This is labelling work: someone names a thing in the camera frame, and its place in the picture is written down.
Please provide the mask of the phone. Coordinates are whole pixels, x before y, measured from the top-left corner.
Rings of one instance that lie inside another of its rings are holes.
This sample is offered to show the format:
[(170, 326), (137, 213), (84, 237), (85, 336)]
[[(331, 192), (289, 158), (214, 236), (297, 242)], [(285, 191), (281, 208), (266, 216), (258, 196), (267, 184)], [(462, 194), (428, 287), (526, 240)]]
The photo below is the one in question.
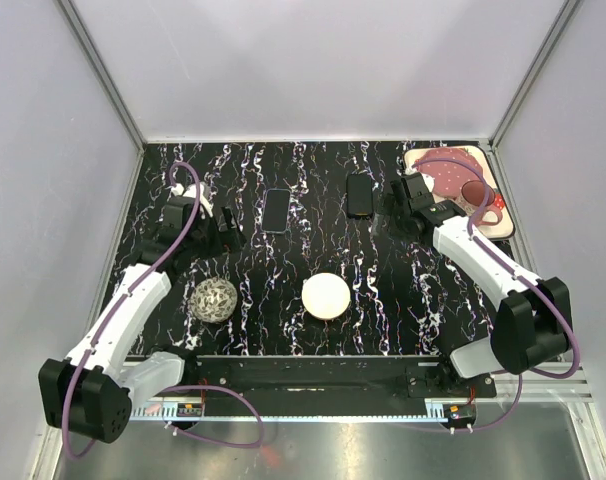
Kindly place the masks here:
[(346, 179), (346, 214), (352, 219), (369, 218), (374, 212), (373, 181), (367, 174), (350, 174)]

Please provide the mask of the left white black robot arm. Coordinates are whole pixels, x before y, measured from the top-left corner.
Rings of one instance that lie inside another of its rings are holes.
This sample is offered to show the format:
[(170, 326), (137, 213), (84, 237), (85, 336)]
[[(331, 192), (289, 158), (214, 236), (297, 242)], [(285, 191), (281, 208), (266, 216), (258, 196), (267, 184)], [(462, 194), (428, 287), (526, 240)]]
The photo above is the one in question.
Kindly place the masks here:
[(179, 396), (198, 386), (199, 372), (175, 347), (162, 348), (138, 365), (125, 365), (148, 318), (193, 261), (235, 253), (245, 239), (231, 209), (216, 217), (207, 202), (171, 198), (161, 226), (144, 243), (137, 260), (104, 311), (61, 360), (48, 359), (38, 373), (46, 422), (65, 440), (78, 434), (112, 443), (131, 414), (166, 389)]

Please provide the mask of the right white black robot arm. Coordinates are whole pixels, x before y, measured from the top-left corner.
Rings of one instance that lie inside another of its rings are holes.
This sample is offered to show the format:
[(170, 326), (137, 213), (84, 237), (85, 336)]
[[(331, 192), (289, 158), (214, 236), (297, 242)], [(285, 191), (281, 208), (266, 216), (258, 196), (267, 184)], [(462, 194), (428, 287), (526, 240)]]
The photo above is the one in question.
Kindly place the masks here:
[(436, 201), (421, 174), (391, 182), (383, 212), (393, 236), (420, 242), (448, 257), (483, 291), (496, 310), (490, 334), (452, 350), (437, 371), (449, 396), (469, 389), (473, 377), (505, 371), (514, 375), (576, 349), (569, 290), (553, 277), (541, 279), (489, 241), (451, 200)]

